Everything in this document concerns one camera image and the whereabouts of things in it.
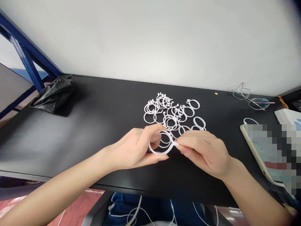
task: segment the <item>hand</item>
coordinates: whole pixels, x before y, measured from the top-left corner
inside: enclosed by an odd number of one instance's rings
[[[223,179],[230,171],[234,158],[229,156],[221,139],[208,131],[186,131],[177,139],[177,149],[206,173]]]
[[[152,149],[159,146],[159,130],[167,129],[161,124],[146,126],[144,129],[134,128],[117,143],[105,147],[101,152],[104,151],[113,170],[137,168],[166,160],[167,155],[146,154],[149,142]]]

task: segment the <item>black plastic bag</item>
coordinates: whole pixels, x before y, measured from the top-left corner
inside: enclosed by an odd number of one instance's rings
[[[60,75],[52,83],[48,84],[36,96],[29,106],[48,113],[54,113],[70,97],[75,89],[75,82],[70,75]]]

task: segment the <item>red floor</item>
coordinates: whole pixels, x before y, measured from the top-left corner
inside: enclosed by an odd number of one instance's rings
[[[103,193],[102,190],[87,189],[48,226],[81,226],[85,216]],[[0,218],[23,198],[25,196],[0,202]]]
[[[102,190],[87,189],[65,209],[64,212],[48,224],[48,226],[81,226],[85,216],[103,193],[104,191]],[[23,198],[25,198],[25,196],[0,202],[0,218]],[[218,211],[224,215],[233,226],[249,226],[240,209],[218,207]]]

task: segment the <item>pixelated screen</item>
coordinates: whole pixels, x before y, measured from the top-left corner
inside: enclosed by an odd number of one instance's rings
[[[300,195],[301,124],[244,126],[272,179]]]

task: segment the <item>black table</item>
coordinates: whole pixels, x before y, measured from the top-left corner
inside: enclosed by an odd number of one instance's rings
[[[117,79],[73,76],[76,89],[57,115],[25,107],[0,130],[0,175],[47,181],[118,141],[134,127],[144,128],[144,106],[162,92],[175,103],[196,99],[195,111],[208,131],[222,139],[229,154],[242,161],[269,192],[278,188],[263,176],[239,126],[246,117],[263,124],[278,124],[274,104],[267,111],[253,110],[231,92]],[[279,101],[266,97],[270,101]],[[193,125],[188,118],[182,125]],[[182,198],[220,206],[236,206],[224,183],[173,148],[167,161],[113,172],[92,188],[125,193]]]

